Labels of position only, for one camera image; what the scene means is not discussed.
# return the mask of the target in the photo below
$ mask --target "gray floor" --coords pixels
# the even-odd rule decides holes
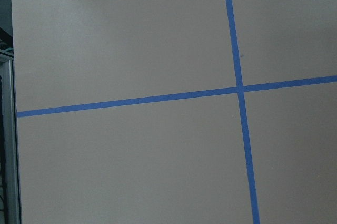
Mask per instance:
[[[337,75],[337,0],[232,1],[244,85]],[[236,87],[229,29],[225,0],[13,0],[23,223],[253,224],[237,94],[20,116]],[[331,81],[245,93],[254,224],[337,219]]]

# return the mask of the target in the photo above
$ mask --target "blue line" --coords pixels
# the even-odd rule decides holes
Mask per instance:
[[[148,96],[144,98],[125,99],[125,100],[107,101],[107,102],[90,103],[90,104],[69,105],[69,106],[61,106],[61,107],[55,107],[55,108],[46,108],[46,109],[18,112],[17,117],[22,118],[22,117],[38,116],[38,115],[45,115],[45,114],[52,114],[52,113],[74,112],[74,111],[81,111],[81,110],[109,108],[109,107],[125,106],[125,105],[133,105],[133,104],[145,104],[145,103],[154,103],[154,102],[162,102],[162,101],[169,101],[169,100],[200,98],[204,96],[216,96],[216,95],[232,94],[236,92],[237,92],[236,87],[230,87],[230,88],[206,90],[206,91],[194,91],[194,92],[184,92],[184,93],[169,94],[169,95]]]
[[[250,198],[251,198],[253,223],[260,224],[259,206],[257,204],[252,150],[251,150],[251,144],[250,144],[247,111],[246,111],[244,88],[243,88],[242,73],[241,73],[241,66],[240,66],[239,46],[237,44],[237,35],[236,35],[232,0],[226,0],[226,7],[227,7],[229,28],[230,28],[230,35],[231,35],[234,70],[235,70],[235,78],[236,78],[236,86],[237,86],[237,98],[239,100],[242,137],[243,137],[244,153],[245,153],[245,158],[246,158],[246,168],[247,168],[248,185],[249,185],[249,192],[250,192]]]
[[[333,83],[333,82],[337,82],[337,75],[293,80],[293,81],[276,82],[276,83],[254,84],[254,85],[244,86],[243,90],[245,92],[263,91],[263,90],[272,90],[272,89],[288,88],[288,87],[295,87],[295,86],[305,86],[305,85],[312,85],[312,84]]]

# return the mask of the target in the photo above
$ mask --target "vertical blue line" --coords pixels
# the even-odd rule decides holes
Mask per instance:
[[[239,46],[237,44],[232,0],[226,0],[226,6],[227,6],[227,15],[228,15],[229,28],[230,28],[230,35],[231,35],[231,43],[232,43],[234,71],[235,71],[235,79],[236,79],[236,86],[237,86],[237,98],[239,101],[242,137],[243,137],[244,153],[245,153],[245,158],[246,158],[246,168],[247,168],[249,193],[250,193],[250,198],[251,198],[253,223],[260,224],[259,206],[257,204],[252,150],[251,150],[250,137],[249,137],[247,111],[246,111],[246,104],[245,104],[245,98],[244,98],[243,81],[242,81],[240,56],[239,56]]]

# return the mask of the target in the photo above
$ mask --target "horizontal blue line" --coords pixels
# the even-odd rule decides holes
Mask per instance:
[[[320,83],[333,83],[333,82],[337,82],[337,75],[293,80],[293,81],[276,82],[276,83],[262,83],[262,84],[247,85],[243,87],[243,91],[244,92],[264,91],[264,90],[305,86],[305,85],[320,84]]]
[[[184,93],[160,95],[160,96],[148,96],[144,98],[125,99],[125,100],[107,101],[107,102],[90,103],[90,104],[69,105],[69,106],[61,106],[61,107],[55,107],[55,108],[45,108],[45,109],[18,112],[17,117],[22,118],[22,117],[37,116],[37,115],[52,114],[52,113],[74,112],[74,111],[81,111],[81,110],[109,108],[109,107],[133,105],[133,104],[154,103],[154,102],[162,102],[162,101],[169,101],[169,100],[192,99],[192,98],[200,98],[203,96],[216,96],[216,95],[231,94],[231,93],[236,93],[236,92],[237,92],[236,87],[230,87],[230,88],[206,90],[206,91],[194,91],[194,92],[184,92]]]

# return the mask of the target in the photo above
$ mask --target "metal frame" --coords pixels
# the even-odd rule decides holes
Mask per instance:
[[[0,50],[0,71],[3,82],[2,109],[6,153],[8,222],[10,224],[21,224],[13,62],[14,56],[12,53]]]

